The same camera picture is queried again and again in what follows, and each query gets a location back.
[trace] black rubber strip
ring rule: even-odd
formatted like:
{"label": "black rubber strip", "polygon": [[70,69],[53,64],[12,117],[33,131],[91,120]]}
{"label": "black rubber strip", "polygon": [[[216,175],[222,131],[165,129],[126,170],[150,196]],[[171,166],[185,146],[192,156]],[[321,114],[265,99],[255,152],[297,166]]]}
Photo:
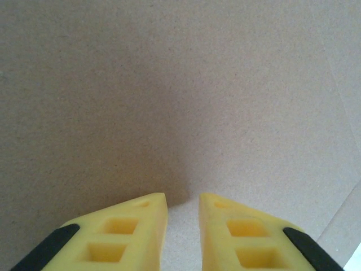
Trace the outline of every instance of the black rubber strip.
{"label": "black rubber strip", "polygon": [[41,271],[80,229],[77,224],[54,230],[11,271]]}
{"label": "black rubber strip", "polygon": [[344,271],[308,234],[293,228],[283,232],[316,271]]}

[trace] black edge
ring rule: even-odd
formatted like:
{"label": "black edge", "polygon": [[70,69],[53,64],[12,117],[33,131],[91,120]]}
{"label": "black edge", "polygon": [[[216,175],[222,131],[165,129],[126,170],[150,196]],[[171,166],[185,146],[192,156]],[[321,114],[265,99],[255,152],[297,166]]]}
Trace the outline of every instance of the black edge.
{"label": "black edge", "polygon": [[80,229],[70,224],[54,230],[10,271],[41,271]]}
{"label": "black edge", "polygon": [[293,228],[283,232],[316,271],[344,271],[308,234]]}

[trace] rectangular cutout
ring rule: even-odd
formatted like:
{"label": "rectangular cutout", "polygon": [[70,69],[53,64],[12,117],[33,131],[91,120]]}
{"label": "rectangular cutout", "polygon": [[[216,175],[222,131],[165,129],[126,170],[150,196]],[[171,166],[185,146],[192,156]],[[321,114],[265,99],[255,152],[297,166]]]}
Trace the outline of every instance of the rectangular cutout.
{"label": "rectangular cutout", "polygon": [[276,248],[239,248],[236,254],[244,268],[287,268]]}
{"label": "rectangular cutout", "polygon": [[256,219],[228,220],[227,227],[234,237],[266,237],[268,232]]}
{"label": "rectangular cutout", "polygon": [[129,217],[109,218],[102,226],[100,233],[133,234],[138,219]]}
{"label": "rectangular cutout", "polygon": [[117,263],[121,260],[125,248],[125,244],[89,243],[80,260]]}

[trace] square hole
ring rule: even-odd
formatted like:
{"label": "square hole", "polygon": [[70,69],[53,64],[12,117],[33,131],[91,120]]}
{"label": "square hole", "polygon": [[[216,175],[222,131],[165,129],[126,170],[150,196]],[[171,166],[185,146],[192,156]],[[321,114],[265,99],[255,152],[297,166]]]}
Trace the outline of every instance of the square hole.
{"label": "square hole", "polygon": [[276,248],[240,248],[236,253],[244,268],[287,268]]}
{"label": "square hole", "polygon": [[136,218],[113,217],[109,218],[104,223],[100,232],[113,234],[133,234],[137,224],[138,219]]}
{"label": "square hole", "polygon": [[117,263],[121,260],[125,248],[125,244],[89,243],[80,260]]}
{"label": "square hole", "polygon": [[228,220],[227,227],[234,237],[266,237],[265,227],[255,219]]}

